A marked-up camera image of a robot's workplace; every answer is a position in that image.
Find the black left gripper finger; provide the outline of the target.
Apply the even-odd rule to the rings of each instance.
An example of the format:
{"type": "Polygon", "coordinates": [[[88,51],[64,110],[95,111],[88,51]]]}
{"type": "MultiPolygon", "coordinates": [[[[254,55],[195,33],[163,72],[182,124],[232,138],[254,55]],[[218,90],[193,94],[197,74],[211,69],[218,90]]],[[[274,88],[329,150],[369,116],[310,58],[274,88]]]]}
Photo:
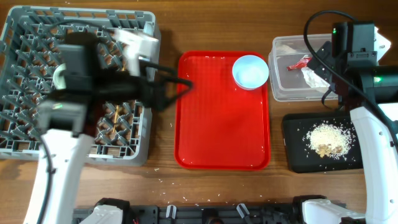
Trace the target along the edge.
{"type": "Polygon", "coordinates": [[[154,68],[154,69],[160,70],[161,72],[167,72],[170,74],[170,76],[166,76],[165,79],[168,79],[174,83],[183,84],[183,85],[187,86],[189,90],[191,90],[193,88],[193,83],[190,80],[179,78],[177,76],[177,71],[173,68],[159,65],[157,63],[153,63],[153,62],[146,61],[146,60],[140,60],[139,65],[143,68],[149,67],[149,68],[154,68]]]}
{"type": "Polygon", "coordinates": [[[173,96],[166,95],[166,85],[153,87],[149,107],[157,111],[165,110],[182,96],[186,95],[193,88],[193,85],[183,84],[183,87],[185,87],[183,91],[180,91],[173,96]]]}

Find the red snack wrapper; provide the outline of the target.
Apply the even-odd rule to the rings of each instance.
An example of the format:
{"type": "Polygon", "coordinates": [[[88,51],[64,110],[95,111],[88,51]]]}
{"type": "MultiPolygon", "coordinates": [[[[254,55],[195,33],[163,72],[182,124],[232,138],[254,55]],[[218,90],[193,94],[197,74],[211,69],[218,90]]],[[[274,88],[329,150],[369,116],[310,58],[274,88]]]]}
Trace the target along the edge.
{"type": "Polygon", "coordinates": [[[311,61],[312,57],[309,57],[308,55],[304,55],[297,63],[293,65],[287,66],[288,71],[296,70],[296,69],[301,69],[307,66],[307,63],[311,61]]]}

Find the white napkin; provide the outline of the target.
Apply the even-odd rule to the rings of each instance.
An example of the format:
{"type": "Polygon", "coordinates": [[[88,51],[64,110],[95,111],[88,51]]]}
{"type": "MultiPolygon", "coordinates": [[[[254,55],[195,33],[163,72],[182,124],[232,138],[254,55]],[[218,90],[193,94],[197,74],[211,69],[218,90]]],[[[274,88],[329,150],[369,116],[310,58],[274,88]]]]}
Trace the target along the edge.
{"type": "Polygon", "coordinates": [[[306,84],[311,88],[328,88],[330,86],[329,83],[308,67],[301,68],[301,72],[303,73],[306,84]]]}

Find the wooden chopstick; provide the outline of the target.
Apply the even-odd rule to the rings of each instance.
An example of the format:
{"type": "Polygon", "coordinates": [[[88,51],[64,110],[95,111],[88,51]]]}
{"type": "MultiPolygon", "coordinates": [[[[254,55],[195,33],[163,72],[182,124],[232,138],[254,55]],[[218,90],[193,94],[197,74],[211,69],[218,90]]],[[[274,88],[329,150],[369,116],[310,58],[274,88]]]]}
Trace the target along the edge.
{"type": "Polygon", "coordinates": [[[114,112],[114,120],[113,120],[113,130],[112,133],[114,134],[116,132],[116,125],[118,123],[118,116],[119,116],[119,105],[116,105],[116,109],[114,112]]]}

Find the green bowl with rice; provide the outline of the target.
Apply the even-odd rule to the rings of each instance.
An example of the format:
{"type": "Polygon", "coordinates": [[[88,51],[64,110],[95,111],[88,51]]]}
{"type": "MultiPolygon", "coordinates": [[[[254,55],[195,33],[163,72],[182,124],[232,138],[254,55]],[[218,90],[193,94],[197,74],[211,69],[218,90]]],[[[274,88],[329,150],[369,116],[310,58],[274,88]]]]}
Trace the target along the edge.
{"type": "Polygon", "coordinates": [[[53,73],[53,84],[57,90],[66,89],[64,71],[66,70],[66,65],[63,63],[59,65],[53,73]]]}

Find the red plastic tray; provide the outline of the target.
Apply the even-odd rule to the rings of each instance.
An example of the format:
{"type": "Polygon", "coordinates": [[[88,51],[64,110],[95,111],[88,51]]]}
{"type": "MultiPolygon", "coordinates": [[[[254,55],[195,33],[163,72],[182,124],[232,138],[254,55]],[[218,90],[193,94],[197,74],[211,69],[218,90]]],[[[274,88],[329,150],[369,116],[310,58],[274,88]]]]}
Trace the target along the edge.
{"type": "Polygon", "coordinates": [[[232,70],[242,51],[188,51],[178,77],[193,89],[176,103],[174,158],[185,169],[261,170],[271,159],[267,85],[243,90],[232,70]]]}

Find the small green bowl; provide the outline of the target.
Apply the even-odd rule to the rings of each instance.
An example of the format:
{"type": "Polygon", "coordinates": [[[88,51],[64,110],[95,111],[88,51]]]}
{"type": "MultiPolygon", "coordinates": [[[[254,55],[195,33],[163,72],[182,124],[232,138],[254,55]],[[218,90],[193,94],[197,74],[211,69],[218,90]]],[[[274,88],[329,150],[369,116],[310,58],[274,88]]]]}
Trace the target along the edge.
{"type": "Polygon", "coordinates": [[[245,55],[234,62],[232,75],[237,86],[243,90],[255,90],[268,81],[269,67],[261,57],[245,55]]]}

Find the grey dishwasher rack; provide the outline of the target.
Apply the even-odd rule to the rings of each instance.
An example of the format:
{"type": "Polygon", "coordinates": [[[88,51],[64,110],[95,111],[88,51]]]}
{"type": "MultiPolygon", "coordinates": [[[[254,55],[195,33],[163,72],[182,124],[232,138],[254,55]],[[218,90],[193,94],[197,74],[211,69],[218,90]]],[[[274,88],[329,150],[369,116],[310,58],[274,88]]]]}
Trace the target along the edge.
{"type": "MultiPolygon", "coordinates": [[[[104,68],[125,67],[125,45],[114,41],[111,30],[139,30],[161,37],[155,14],[149,11],[15,6],[1,33],[1,157],[35,161],[39,157],[39,130],[34,126],[37,105],[55,86],[53,73],[62,64],[58,45],[71,32],[91,32],[101,39],[99,59],[104,68]]],[[[149,153],[152,111],[138,101],[103,106],[95,143],[87,162],[142,166],[149,153]]]]}

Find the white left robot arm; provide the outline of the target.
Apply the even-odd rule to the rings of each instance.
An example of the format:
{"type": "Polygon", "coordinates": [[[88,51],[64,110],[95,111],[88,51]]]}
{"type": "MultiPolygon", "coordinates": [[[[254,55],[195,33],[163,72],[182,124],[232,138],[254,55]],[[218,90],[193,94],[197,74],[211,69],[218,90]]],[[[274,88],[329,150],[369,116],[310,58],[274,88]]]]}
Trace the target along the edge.
{"type": "Polygon", "coordinates": [[[81,170],[105,102],[139,100],[163,111],[193,88],[174,69],[145,60],[138,73],[113,68],[65,70],[66,87],[38,105],[39,163],[24,223],[70,223],[81,170]]]}

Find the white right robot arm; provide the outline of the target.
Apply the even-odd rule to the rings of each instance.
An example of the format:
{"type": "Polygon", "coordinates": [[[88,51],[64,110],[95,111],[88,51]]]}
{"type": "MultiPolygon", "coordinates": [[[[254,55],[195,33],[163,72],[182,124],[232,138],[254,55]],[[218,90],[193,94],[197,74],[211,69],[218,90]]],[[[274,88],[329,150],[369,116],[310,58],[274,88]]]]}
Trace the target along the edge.
{"type": "Polygon", "coordinates": [[[397,223],[397,134],[365,107],[350,111],[357,132],[366,181],[366,213],[327,199],[301,203],[304,223],[397,223]]]}

